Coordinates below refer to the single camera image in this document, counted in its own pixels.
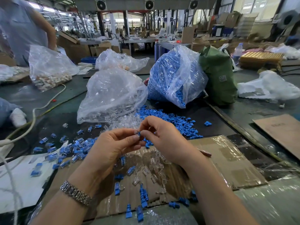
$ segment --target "light blue shirt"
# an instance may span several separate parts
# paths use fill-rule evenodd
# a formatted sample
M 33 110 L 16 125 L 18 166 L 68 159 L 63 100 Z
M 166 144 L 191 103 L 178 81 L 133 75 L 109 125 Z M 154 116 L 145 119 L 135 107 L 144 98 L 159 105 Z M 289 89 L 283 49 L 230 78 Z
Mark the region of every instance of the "light blue shirt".
M 32 21 L 32 11 L 25 0 L 12 0 L 4 9 L 0 7 L 0 33 L 6 35 L 20 66 L 28 66 L 30 45 L 48 47 L 47 34 Z

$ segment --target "person's right hand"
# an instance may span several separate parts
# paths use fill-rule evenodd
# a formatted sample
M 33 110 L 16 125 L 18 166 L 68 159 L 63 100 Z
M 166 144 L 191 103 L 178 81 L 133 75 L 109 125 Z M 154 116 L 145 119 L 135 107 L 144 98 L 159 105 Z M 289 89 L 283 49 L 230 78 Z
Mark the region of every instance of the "person's right hand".
M 141 136 L 150 140 L 167 160 L 178 165 L 188 161 L 193 153 L 198 153 L 198 150 L 181 135 L 172 123 L 159 117 L 146 117 L 139 131 Z

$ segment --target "red checkered cloth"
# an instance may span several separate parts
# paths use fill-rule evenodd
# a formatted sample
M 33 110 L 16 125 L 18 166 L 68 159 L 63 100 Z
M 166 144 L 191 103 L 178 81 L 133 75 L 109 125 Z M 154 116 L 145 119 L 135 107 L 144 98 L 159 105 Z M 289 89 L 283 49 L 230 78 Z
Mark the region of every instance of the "red checkered cloth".
M 255 49 L 249 49 L 249 50 L 245 50 L 242 52 L 242 55 L 244 55 L 245 53 L 248 52 L 265 52 L 263 48 L 255 48 Z

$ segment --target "green bag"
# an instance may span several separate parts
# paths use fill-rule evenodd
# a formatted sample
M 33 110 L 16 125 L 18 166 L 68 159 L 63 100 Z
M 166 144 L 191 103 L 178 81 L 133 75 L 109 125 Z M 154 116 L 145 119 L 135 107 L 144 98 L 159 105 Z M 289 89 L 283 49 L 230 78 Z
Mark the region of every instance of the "green bag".
M 238 97 L 237 84 L 233 79 L 232 62 L 228 54 L 214 48 L 204 47 L 199 64 L 208 76 L 205 91 L 217 105 L 234 103 Z

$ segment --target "bracelet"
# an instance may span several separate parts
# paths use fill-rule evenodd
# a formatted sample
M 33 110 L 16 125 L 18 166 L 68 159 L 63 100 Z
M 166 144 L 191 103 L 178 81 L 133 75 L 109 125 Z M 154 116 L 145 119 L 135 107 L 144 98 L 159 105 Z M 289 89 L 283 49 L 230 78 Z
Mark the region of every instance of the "bracelet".
M 67 194 L 69 197 L 72 197 L 74 200 L 78 201 L 79 203 L 88 206 L 90 202 L 92 201 L 92 198 L 82 192 L 81 190 L 77 189 L 75 186 L 73 186 L 68 181 L 65 181 L 62 186 L 60 187 L 60 190 Z

